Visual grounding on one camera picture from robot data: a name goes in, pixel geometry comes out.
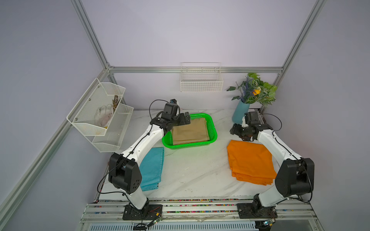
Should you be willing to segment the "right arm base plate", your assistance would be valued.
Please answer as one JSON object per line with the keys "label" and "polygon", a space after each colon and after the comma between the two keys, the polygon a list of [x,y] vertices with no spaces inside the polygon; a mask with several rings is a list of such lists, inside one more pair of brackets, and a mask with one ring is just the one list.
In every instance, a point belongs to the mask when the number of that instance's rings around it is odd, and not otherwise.
{"label": "right arm base plate", "polygon": [[252,218],[277,218],[275,207],[263,207],[259,194],[253,197],[252,203],[238,203],[237,211],[240,219],[252,219]]}

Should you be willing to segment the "tan pants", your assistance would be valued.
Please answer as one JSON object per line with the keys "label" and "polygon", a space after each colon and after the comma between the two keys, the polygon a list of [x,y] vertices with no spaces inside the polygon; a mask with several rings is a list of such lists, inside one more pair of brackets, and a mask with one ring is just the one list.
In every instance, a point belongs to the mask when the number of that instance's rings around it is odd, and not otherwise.
{"label": "tan pants", "polygon": [[207,121],[204,117],[191,120],[191,123],[172,128],[173,145],[208,141],[210,139]]}

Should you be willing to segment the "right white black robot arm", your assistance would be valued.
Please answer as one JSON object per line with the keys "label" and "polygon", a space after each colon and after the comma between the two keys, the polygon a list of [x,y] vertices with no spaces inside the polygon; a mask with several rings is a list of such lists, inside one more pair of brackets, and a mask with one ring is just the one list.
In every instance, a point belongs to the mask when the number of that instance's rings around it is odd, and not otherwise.
{"label": "right white black robot arm", "polygon": [[244,114],[242,124],[234,124],[230,134],[237,135],[243,141],[259,141],[276,159],[279,170],[275,184],[253,198],[254,211],[273,208],[288,199],[309,203],[302,195],[313,195],[315,164],[310,158],[303,158],[289,148],[267,123],[262,124],[258,112]]}

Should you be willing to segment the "green plastic basket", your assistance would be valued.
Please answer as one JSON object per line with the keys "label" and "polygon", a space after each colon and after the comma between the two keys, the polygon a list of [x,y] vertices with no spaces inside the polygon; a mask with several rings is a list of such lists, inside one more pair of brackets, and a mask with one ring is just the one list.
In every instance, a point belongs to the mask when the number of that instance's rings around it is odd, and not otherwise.
{"label": "green plastic basket", "polygon": [[162,144],[169,149],[184,149],[209,145],[217,140],[218,134],[209,114],[192,114],[190,122],[174,127],[162,138]]}

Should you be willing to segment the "teal pants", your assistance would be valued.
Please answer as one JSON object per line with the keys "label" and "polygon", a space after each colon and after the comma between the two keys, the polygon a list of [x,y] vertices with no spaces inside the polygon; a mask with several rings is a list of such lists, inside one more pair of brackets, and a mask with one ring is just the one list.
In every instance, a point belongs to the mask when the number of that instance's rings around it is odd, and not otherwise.
{"label": "teal pants", "polygon": [[164,148],[152,148],[140,165],[142,182],[140,187],[142,191],[156,190],[161,182],[161,175],[164,164]]}

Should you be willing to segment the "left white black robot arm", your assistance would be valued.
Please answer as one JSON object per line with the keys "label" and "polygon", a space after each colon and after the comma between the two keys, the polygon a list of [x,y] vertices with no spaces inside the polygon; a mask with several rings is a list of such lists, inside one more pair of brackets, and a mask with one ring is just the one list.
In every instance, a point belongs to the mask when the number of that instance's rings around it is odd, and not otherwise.
{"label": "left white black robot arm", "polygon": [[131,206],[143,212],[149,200],[141,189],[140,165],[152,149],[173,127],[190,124],[188,112],[181,113],[175,99],[165,102],[164,109],[150,121],[145,132],[121,154],[113,153],[109,159],[108,181],[126,196]]}

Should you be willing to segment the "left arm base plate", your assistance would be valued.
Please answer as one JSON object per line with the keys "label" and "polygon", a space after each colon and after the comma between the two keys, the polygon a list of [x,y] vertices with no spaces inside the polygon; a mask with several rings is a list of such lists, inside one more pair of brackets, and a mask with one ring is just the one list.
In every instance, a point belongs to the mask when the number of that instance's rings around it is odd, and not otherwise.
{"label": "left arm base plate", "polygon": [[122,220],[155,220],[162,215],[163,205],[146,203],[142,209],[128,204],[124,207]]}

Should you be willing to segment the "orange pants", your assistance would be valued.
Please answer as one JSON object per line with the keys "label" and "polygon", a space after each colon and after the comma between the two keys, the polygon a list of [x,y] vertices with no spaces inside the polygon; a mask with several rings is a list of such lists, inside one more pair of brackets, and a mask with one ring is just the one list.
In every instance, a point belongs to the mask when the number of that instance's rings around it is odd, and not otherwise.
{"label": "orange pants", "polygon": [[232,176],[238,181],[266,186],[277,176],[272,154],[262,144],[231,140],[227,155]]}

